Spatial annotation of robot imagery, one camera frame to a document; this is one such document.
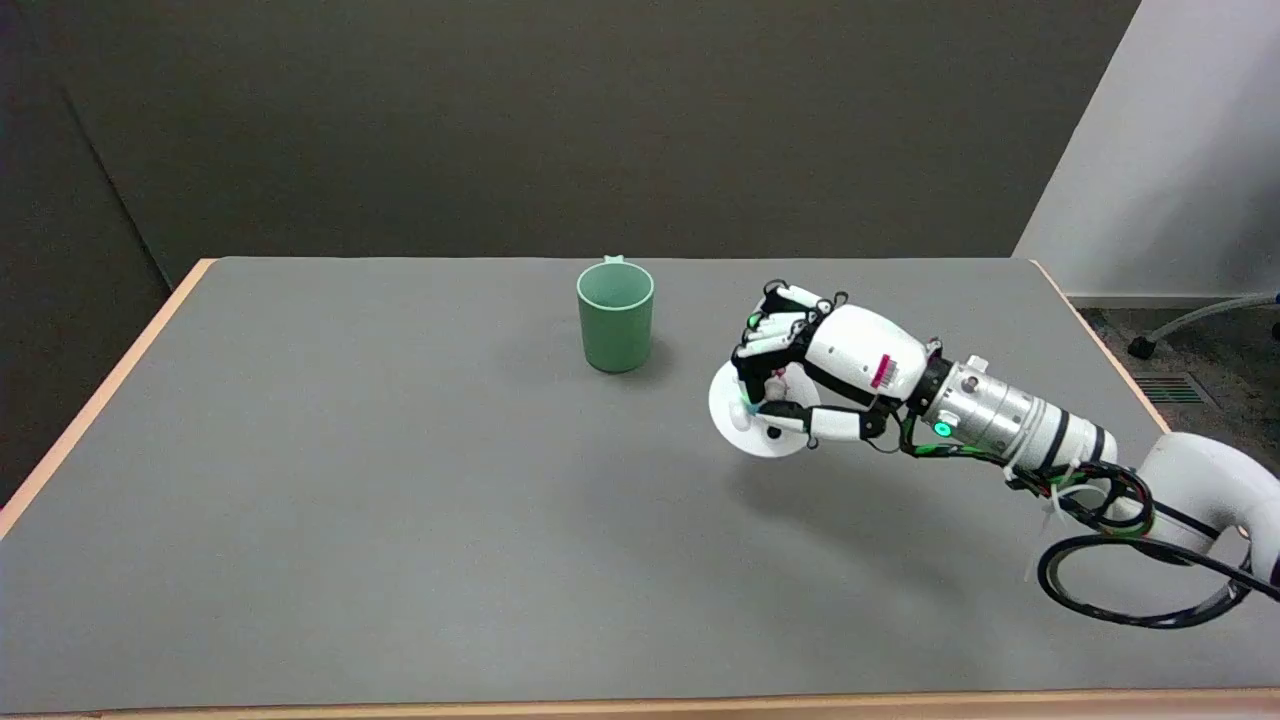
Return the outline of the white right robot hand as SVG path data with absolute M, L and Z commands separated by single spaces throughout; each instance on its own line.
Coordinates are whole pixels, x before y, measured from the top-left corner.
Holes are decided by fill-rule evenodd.
M 768 282 L 709 406 L 740 448 L 781 457 L 823 441 L 872 441 L 906 409 L 924 413 L 952 369 L 940 341 L 916 340 L 849 295 Z

